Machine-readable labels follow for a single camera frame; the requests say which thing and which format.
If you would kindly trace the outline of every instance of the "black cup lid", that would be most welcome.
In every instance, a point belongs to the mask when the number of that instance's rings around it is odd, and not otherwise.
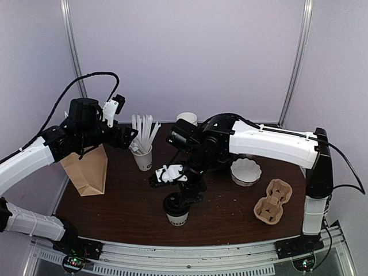
[[[181,217],[189,212],[190,206],[180,208],[180,193],[171,193],[163,200],[163,210],[173,217]]]

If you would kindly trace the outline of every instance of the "white paper bowl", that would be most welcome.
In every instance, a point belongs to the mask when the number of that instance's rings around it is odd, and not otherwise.
[[[262,173],[260,166],[254,160],[247,158],[234,161],[230,169],[232,180],[243,187],[252,186],[259,180]]]

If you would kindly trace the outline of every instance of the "aluminum frame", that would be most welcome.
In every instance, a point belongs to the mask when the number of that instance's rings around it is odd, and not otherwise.
[[[290,77],[289,87],[287,88],[286,98],[285,98],[285,101],[282,107],[281,115],[278,120],[278,125],[280,127],[284,127],[285,119],[286,119],[286,116],[288,115],[288,111],[290,108],[290,103],[292,101],[293,94],[297,86],[301,63],[302,63],[302,59],[305,53],[306,44],[308,42],[309,30],[311,28],[312,12],[313,12],[313,0],[305,0],[303,18],[301,21],[298,48],[297,48],[297,53],[295,56],[293,71]]]
[[[70,55],[71,55],[71,59],[73,63],[73,70],[74,70],[75,77],[78,78],[82,76],[82,70],[81,70],[81,64],[78,58],[78,53],[76,50],[73,24],[71,20],[70,9],[69,9],[69,0],[61,0],[60,4],[62,7],[62,15],[63,15],[65,30],[67,32],[67,37],[68,37],[68,42],[69,42],[69,50],[70,50]],[[83,98],[88,98],[86,86],[85,86],[83,79],[78,82],[78,89],[79,89],[80,95]]]
[[[344,274],[355,276],[354,265],[341,228],[335,226],[329,230],[332,235],[332,247],[338,250]],[[316,252],[327,252],[329,236],[325,230],[322,230],[321,237],[325,247]],[[94,261],[92,269],[85,271],[97,275],[117,275],[115,273],[121,271],[132,273],[144,271],[148,275],[204,275],[204,273],[219,275],[232,271],[236,275],[236,271],[262,269],[290,261],[291,258],[278,259],[275,241],[202,247],[155,247],[101,241],[103,249],[100,259]],[[61,252],[52,249],[50,242],[34,239],[23,275],[33,276],[38,259],[61,264],[63,256]]]

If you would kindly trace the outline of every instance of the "black cable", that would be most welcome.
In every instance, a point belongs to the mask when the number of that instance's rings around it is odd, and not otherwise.
[[[96,148],[98,148],[98,146],[95,146],[95,147],[91,147],[91,148],[89,148],[89,149],[87,149],[86,151],[84,150],[84,148],[82,147],[82,149],[83,149],[83,152],[82,152],[82,154],[79,156],[79,160],[82,160],[82,158],[86,155],[86,154],[88,154],[89,152],[91,152],[91,151],[93,151],[93,150],[95,150]]]
[[[255,122],[252,122],[250,120],[245,119],[244,117],[242,117],[241,115],[235,114],[235,113],[220,113],[214,116],[230,116],[233,118],[236,118],[240,121],[243,121],[244,123],[246,123],[247,125],[250,125],[251,127],[254,127],[256,129],[260,129],[260,126],[258,124],[256,124]],[[207,120],[205,120],[200,127],[203,128],[214,116],[208,118]]]
[[[302,138],[307,138],[306,135],[304,134],[300,134],[300,133],[295,133],[295,132],[288,132],[288,131],[284,131],[282,129],[274,129],[274,128],[263,128],[264,131],[271,131],[271,132],[277,132],[277,133],[283,133],[283,134],[288,134],[288,135],[293,135],[293,136],[298,136],[298,137],[302,137]],[[337,189],[340,187],[349,187],[349,188],[353,188],[353,189],[357,189],[358,191],[360,191],[362,194],[366,194],[365,189],[363,187],[363,183],[361,181],[361,179],[359,178],[357,172],[355,171],[354,167],[352,166],[352,164],[350,163],[350,161],[347,159],[346,155],[335,145],[333,145],[332,143],[322,140],[322,139],[317,139],[314,137],[308,137],[309,140],[313,140],[313,141],[317,141],[317,142],[321,142],[325,145],[330,146],[331,148],[333,148],[335,151],[337,151],[341,157],[345,160],[345,162],[348,164],[352,174],[354,175],[356,181],[358,181],[359,187],[354,186],[354,185],[349,185],[349,184],[343,184],[343,185],[337,185],[335,187],[333,187],[333,189]]]
[[[47,117],[46,119],[46,122],[43,124],[43,126],[41,127],[41,129],[38,131],[38,133],[28,142],[26,143],[22,149],[26,149],[28,148],[33,142],[36,141],[36,139],[41,135],[42,131],[44,131],[45,127],[47,126],[47,124],[50,122],[50,119],[52,117],[52,115],[54,114],[57,106],[59,105],[60,101],[62,100],[62,98],[65,96],[65,94],[68,92],[68,90],[70,89],[70,87],[72,87],[72,85],[82,79],[86,79],[86,78],[89,78],[91,76],[97,76],[97,75],[110,75],[110,76],[113,76],[115,77],[116,79],[116,84],[114,86],[114,89],[112,90],[112,92],[110,93],[110,96],[108,98],[108,100],[110,100],[110,98],[112,97],[112,95],[115,93],[117,87],[119,86],[119,83],[120,83],[120,80],[119,80],[119,77],[113,73],[113,72],[93,72],[93,73],[90,73],[90,74],[87,74],[87,75],[84,75],[84,76],[80,76],[76,79],[74,79],[71,83],[69,83],[69,85],[64,89],[64,91],[61,93],[61,95],[59,96],[59,98],[57,99],[57,101],[55,102],[49,116]],[[9,160],[10,158],[12,158],[13,156],[17,155],[18,153],[20,153],[21,150],[18,149],[17,151],[13,152],[12,154],[8,155],[7,157],[3,158],[0,160],[0,164],[4,163],[5,161]]]
[[[183,176],[184,176],[184,174],[180,174],[178,177],[174,178],[172,181],[179,180],[179,179],[181,179]]]
[[[328,247],[328,251],[327,251],[325,257],[322,259],[322,261],[319,264],[317,264],[314,268],[310,269],[308,272],[313,272],[317,268],[319,268],[323,264],[323,262],[327,259],[329,253],[331,252],[331,249],[332,249],[332,236],[331,236],[331,233],[329,232],[329,230],[327,229],[327,227],[325,228],[325,230],[326,230],[326,232],[327,232],[327,234],[329,236],[329,247]]]
[[[165,173],[165,169],[163,168],[162,169],[162,172],[161,172],[161,174],[160,174],[160,177],[159,177],[159,180],[161,181],[161,182],[163,182],[163,180],[162,180],[162,176],[163,176],[163,174]]]

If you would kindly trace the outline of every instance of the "metal grate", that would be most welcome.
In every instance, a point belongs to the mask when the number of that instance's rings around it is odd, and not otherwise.
[[[62,263],[63,255],[53,253],[46,250],[41,250],[39,254],[40,259],[47,260],[57,265]],[[92,270],[85,270],[101,276],[272,276],[275,275],[275,268],[273,264],[266,266],[252,267],[249,269],[229,270],[213,273],[170,273],[170,272],[148,272],[147,270],[131,270],[120,267],[109,266],[105,264],[94,263]]]
[[[250,269],[241,269],[236,271],[224,271],[221,273],[149,273],[147,271],[128,270],[120,268],[112,268],[100,264],[94,265],[93,273],[101,276],[272,276],[275,275],[275,268],[273,264],[253,267]]]
[[[57,263],[57,264],[61,264],[62,260],[63,260],[62,257],[60,257],[56,254],[53,254],[51,252],[48,252],[48,251],[43,251],[43,250],[41,250],[39,258],[44,259],[44,260],[48,260],[52,263]]]

